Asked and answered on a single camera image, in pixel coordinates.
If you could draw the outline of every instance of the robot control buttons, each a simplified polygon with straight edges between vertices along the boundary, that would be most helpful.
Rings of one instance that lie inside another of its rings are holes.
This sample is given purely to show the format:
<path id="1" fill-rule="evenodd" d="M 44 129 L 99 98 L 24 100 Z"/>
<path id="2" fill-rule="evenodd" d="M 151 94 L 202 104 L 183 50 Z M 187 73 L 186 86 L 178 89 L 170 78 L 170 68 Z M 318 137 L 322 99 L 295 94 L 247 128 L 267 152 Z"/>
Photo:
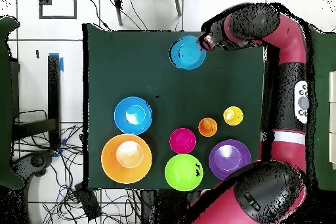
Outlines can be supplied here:
<path id="1" fill-rule="evenodd" d="M 308 109 L 308 85 L 306 81 L 299 81 L 294 87 L 294 112 L 301 123 L 307 123 Z"/>

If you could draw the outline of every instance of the green bowl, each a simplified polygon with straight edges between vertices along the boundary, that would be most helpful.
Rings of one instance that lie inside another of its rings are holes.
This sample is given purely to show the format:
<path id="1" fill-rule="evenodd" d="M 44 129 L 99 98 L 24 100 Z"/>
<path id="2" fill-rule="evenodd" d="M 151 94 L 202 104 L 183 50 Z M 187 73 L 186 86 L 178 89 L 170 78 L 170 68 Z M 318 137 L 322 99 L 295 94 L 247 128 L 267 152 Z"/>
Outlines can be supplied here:
<path id="1" fill-rule="evenodd" d="M 177 154 L 165 166 L 165 179 L 178 191 L 191 191 L 203 178 L 201 162 L 190 154 Z"/>

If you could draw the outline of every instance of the floor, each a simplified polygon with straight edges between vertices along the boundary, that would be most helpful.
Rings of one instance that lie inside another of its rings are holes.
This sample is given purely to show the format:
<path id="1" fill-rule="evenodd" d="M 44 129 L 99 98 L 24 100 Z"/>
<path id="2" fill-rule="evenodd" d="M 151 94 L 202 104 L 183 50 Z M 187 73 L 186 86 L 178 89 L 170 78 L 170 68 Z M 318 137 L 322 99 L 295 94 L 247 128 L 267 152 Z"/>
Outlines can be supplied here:
<path id="1" fill-rule="evenodd" d="M 64 60 L 61 71 L 61 121 L 64 133 L 62 138 L 68 138 L 71 131 L 79 131 L 72 135 L 68 144 L 81 147 L 79 134 L 83 125 L 83 53 L 82 53 L 82 23 L 95 23 L 102 26 L 106 23 L 113 30 L 137 30 L 135 21 L 144 30 L 143 23 L 135 14 L 130 0 L 123 0 L 123 26 L 119 26 L 117 14 L 110 0 L 77 0 L 77 19 L 39 19 L 39 0 L 0 0 L 0 15 L 16 17 L 20 27 L 9 35 L 9 48 L 13 57 L 21 63 L 20 71 L 20 111 L 47 111 L 47 55 L 59 53 Z M 201 25 L 224 9 L 244 2 L 278 2 L 284 4 L 291 12 L 314 24 L 324 32 L 331 32 L 336 28 L 336 0 L 184 0 L 183 21 L 178 19 L 174 0 L 132 0 L 138 16 L 149 30 L 200 31 Z M 43 6 L 43 15 L 72 16 L 74 14 L 73 0 L 52 0 L 52 5 Z M 20 121 L 40 120 L 43 112 L 31 112 L 20 115 Z M 29 143 L 20 141 L 16 145 L 14 158 L 32 150 Z M 72 153 L 64 151 L 67 158 Z M 83 179 L 83 159 L 75 156 L 71 173 L 73 183 L 80 183 Z M 46 207 L 51 209 L 58 201 L 60 186 L 68 183 L 65 180 L 64 164 L 60 157 L 54 157 L 52 168 L 40 177 L 34 177 L 29 190 L 29 213 L 32 224 L 45 224 Z M 126 202 L 126 190 L 98 190 L 96 195 L 102 210 L 107 215 L 119 215 L 122 222 L 139 224 L 135 213 L 129 217 L 122 215 L 132 211 Z M 77 216 L 83 214 L 78 209 Z M 106 215 L 90 222 L 79 219 L 77 224 L 117 224 L 117 221 Z M 58 224 L 75 224 L 74 221 L 59 221 Z"/>

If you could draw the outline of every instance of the purple bowl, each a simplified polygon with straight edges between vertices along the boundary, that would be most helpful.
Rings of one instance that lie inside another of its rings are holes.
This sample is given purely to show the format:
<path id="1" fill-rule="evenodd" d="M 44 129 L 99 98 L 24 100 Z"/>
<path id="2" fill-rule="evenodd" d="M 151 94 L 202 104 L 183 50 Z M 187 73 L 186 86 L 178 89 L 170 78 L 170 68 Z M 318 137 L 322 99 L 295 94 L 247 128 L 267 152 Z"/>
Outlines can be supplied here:
<path id="1" fill-rule="evenodd" d="M 209 155 L 211 171 L 221 180 L 251 162 L 249 149 L 237 140 L 225 140 L 217 144 Z"/>

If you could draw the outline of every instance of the chair leg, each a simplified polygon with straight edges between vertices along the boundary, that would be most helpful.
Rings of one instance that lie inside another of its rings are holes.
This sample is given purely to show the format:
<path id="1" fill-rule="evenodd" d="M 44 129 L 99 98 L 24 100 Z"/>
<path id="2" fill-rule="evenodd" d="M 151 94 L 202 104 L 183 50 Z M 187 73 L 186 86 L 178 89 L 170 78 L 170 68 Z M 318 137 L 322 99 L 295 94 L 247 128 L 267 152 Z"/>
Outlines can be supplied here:
<path id="1" fill-rule="evenodd" d="M 175 0 L 175 5 L 176 5 L 176 10 L 177 10 L 177 15 L 178 15 L 178 17 L 181 17 L 182 12 L 181 12 L 181 7 L 180 7 L 179 0 Z"/>
<path id="2" fill-rule="evenodd" d="M 123 21 L 121 19 L 121 12 L 120 12 L 120 9 L 121 9 L 121 0 L 114 0 L 114 4 L 115 4 L 115 9 L 117 11 L 117 17 L 118 17 L 119 25 L 122 26 L 123 25 Z"/>

